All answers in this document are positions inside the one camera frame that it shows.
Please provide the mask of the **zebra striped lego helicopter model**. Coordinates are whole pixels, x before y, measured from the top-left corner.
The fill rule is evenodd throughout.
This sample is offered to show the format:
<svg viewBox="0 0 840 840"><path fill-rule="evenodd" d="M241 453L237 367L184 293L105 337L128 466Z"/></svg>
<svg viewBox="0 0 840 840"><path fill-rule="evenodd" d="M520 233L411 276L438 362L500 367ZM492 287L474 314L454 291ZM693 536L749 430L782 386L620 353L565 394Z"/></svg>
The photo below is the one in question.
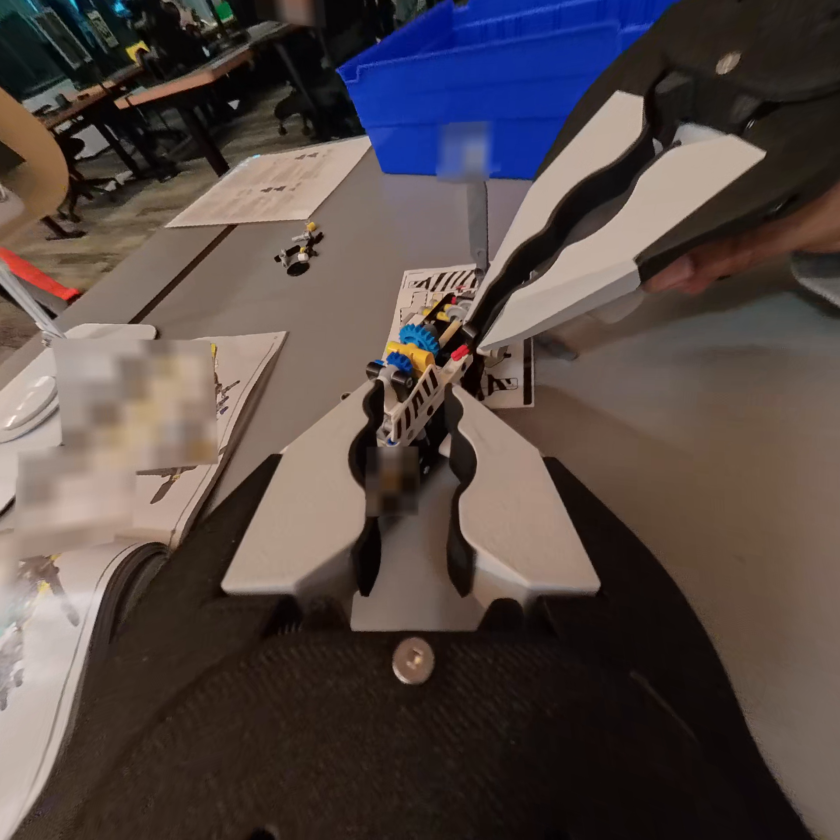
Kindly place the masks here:
<svg viewBox="0 0 840 840"><path fill-rule="evenodd" d="M439 409L445 387L457 385L466 377L467 393L480 396L485 357L508 345L499 350L479 350L478 342L487 332L469 332L466 325L475 298L476 295L466 308L466 302L454 293L441 297L431 309L420 312L419 322L403 325L398 340L389 342L382 356L367 365L368 378L383 383L384 414L376 432L376 445L367 458L364 486L366 480L375 476L377 456L391 451L411 456L410 478L423 473L428 460L435 457L437 444L443 441L445 429ZM460 364L451 364L450 355L463 343L470 347L470 357Z"/></svg>

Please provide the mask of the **zebra striped sticker sheet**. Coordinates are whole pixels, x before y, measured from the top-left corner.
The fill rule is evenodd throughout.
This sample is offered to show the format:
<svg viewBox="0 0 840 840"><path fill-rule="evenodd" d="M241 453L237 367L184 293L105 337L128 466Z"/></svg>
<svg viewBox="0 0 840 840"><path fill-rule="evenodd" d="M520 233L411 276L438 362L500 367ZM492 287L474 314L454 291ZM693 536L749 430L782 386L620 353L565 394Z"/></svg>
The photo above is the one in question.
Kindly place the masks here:
<svg viewBox="0 0 840 840"><path fill-rule="evenodd" d="M388 340L398 340L403 325L419 322L420 312L431 309L448 293L456 294L457 299L465 301L466 308L469 308L481 282L474 265L405 271L396 298ZM479 397L490 410L533 406L533 339L508 345L485 357L485 363L480 378Z"/></svg>

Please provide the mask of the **printed white paper sheet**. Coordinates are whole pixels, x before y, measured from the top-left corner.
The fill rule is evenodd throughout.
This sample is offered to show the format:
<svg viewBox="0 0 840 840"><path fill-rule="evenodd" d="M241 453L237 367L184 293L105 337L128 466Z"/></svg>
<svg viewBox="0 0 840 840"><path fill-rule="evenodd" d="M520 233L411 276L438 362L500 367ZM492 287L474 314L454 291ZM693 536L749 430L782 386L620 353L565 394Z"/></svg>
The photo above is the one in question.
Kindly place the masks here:
<svg viewBox="0 0 840 840"><path fill-rule="evenodd" d="M167 228L313 219L371 149L369 137L317 143L241 161L175 216Z"/></svg>

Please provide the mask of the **small cluster of lego parts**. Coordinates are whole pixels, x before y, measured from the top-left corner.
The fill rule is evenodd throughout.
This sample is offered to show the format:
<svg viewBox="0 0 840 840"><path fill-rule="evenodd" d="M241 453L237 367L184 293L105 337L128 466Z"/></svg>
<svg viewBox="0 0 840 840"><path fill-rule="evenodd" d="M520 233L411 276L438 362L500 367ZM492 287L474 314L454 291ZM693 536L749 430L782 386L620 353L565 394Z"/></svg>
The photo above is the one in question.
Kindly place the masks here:
<svg viewBox="0 0 840 840"><path fill-rule="evenodd" d="M300 277L309 270L312 259L319 255L318 246L322 239L320 226L307 222L302 234L293 237L291 246L275 255L274 261L289 277Z"/></svg>

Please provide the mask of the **open lego instruction booklet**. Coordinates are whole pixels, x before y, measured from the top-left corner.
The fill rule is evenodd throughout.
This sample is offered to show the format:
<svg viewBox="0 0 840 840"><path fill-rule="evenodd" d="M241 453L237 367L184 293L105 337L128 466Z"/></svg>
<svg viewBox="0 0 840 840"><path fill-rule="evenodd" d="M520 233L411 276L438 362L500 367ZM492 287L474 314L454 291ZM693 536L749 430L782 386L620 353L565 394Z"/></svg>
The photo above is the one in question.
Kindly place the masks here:
<svg viewBox="0 0 840 840"><path fill-rule="evenodd" d="M233 451L240 414L286 339L284 332L208 339L213 350L218 455L214 465L164 467L136 483L134 528L115 542L23 560L2 596L2 838L46 784L65 739L105 596L151 571L183 539Z"/></svg>

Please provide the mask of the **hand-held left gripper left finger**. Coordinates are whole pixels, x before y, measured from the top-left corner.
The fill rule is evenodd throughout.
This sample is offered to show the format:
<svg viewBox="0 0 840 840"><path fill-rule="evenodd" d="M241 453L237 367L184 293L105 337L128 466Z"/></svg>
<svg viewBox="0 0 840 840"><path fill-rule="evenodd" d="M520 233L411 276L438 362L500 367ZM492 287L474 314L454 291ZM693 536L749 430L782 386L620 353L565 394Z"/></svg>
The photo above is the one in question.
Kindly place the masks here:
<svg viewBox="0 0 840 840"><path fill-rule="evenodd" d="M222 581L229 595L370 595L382 535L364 475L384 414L384 386L366 381L292 441Z"/></svg>

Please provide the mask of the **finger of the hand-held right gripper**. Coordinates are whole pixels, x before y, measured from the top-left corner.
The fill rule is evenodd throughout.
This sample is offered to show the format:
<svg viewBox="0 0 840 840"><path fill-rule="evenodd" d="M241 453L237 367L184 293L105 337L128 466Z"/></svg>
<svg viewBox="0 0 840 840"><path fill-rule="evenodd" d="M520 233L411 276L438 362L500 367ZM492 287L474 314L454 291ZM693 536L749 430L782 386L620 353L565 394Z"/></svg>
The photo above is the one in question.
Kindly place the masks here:
<svg viewBox="0 0 840 840"><path fill-rule="evenodd" d="M683 127L687 143L662 153L616 215L564 248L540 278L514 291L478 342L480 351L531 338L635 291L637 258L765 157L732 134Z"/></svg>
<svg viewBox="0 0 840 840"><path fill-rule="evenodd" d="M584 217L624 194L655 157L644 96L615 91L532 182L466 321L488 332L533 271L553 266Z"/></svg>

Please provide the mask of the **person's right hand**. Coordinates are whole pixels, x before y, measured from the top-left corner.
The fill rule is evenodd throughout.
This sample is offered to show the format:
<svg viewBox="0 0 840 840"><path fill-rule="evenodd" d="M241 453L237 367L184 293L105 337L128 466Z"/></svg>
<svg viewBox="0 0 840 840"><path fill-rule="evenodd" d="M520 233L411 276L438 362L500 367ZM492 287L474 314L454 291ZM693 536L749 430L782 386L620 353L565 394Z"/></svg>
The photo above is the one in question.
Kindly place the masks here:
<svg viewBox="0 0 840 840"><path fill-rule="evenodd" d="M792 254L834 255L839 250L839 185L790 216L746 233L693 248L644 283L647 292L696 295L714 282Z"/></svg>

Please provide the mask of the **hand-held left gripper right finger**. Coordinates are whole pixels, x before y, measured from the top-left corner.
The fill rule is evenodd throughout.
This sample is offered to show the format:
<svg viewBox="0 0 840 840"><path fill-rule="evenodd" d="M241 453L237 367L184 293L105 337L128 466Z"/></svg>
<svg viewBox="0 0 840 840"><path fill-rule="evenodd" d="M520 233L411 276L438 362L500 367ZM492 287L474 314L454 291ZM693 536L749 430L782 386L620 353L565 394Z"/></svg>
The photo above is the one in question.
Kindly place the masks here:
<svg viewBox="0 0 840 840"><path fill-rule="evenodd" d="M447 571L483 607L593 595L601 581L539 450L458 385L444 413L451 502Z"/></svg>

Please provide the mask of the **blue plastic bin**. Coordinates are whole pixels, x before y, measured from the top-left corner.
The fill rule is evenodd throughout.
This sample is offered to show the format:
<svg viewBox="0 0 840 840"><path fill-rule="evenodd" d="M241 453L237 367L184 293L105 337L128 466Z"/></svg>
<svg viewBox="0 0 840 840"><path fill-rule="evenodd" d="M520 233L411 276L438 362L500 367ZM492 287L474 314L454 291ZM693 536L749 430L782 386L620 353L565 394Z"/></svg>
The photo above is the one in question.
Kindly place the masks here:
<svg viewBox="0 0 840 840"><path fill-rule="evenodd" d="M669 1L438 3L339 68L383 172L435 175L450 124L489 176L531 180L587 88Z"/></svg>

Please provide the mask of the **background office desk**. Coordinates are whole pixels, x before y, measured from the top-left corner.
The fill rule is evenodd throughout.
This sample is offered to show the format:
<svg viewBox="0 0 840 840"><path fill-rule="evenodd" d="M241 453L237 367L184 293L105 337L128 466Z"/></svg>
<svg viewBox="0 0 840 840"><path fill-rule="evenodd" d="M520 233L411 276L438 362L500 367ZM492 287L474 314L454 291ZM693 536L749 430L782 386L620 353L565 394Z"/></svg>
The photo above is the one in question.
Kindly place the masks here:
<svg viewBox="0 0 840 840"><path fill-rule="evenodd" d="M229 171L229 164L210 129L197 115L200 97L240 68L253 67L265 49L272 49L278 54L287 74L299 88L303 88L300 73L285 47L285 41L292 35L306 31L306 27L291 23L262 22L250 26L246 29L248 38L243 44L226 48L217 57L179 77L123 95L115 99L114 104L121 111L146 106L171 107L176 110L202 157L210 164L216 176L223 177Z"/></svg>

